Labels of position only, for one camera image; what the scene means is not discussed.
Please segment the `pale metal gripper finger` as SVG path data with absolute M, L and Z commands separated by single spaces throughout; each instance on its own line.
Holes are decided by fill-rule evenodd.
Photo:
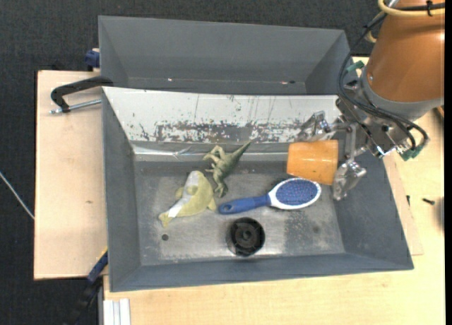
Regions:
M 324 141 L 333 137 L 334 131 L 326 121 L 325 112 L 315 112 L 303 123 L 296 136 L 297 141 Z
M 344 199 L 348 192 L 367 174 L 367 170 L 354 160 L 348 160 L 338 167 L 332 184 L 332 195 L 336 201 Z

